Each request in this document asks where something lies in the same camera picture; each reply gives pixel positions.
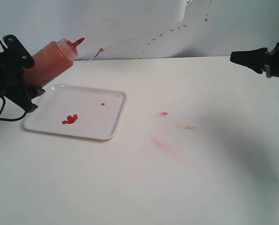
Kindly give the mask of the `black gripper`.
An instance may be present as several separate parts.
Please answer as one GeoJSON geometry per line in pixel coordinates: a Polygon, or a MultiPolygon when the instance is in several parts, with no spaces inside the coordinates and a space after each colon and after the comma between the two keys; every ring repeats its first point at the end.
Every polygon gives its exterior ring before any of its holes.
{"type": "Polygon", "coordinates": [[[0,40],[0,94],[27,113],[37,109],[32,100],[44,93],[43,88],[27,86],[23,80],[24,71],[34,66],[34,59],[16,36],[10,34],[0,40]]]}

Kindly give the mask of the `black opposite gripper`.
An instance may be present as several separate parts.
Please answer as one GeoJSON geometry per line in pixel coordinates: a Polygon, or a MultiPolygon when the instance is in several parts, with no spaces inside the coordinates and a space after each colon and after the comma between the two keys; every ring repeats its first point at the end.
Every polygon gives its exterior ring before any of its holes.
{"type": "Polygon", "coordinates": [[[245,66],[258,74],[265,71],[267,78],[279,78],[279,43],[271,52],[268,52],[267,48],[232,52],[230,61],[245,66]]]}

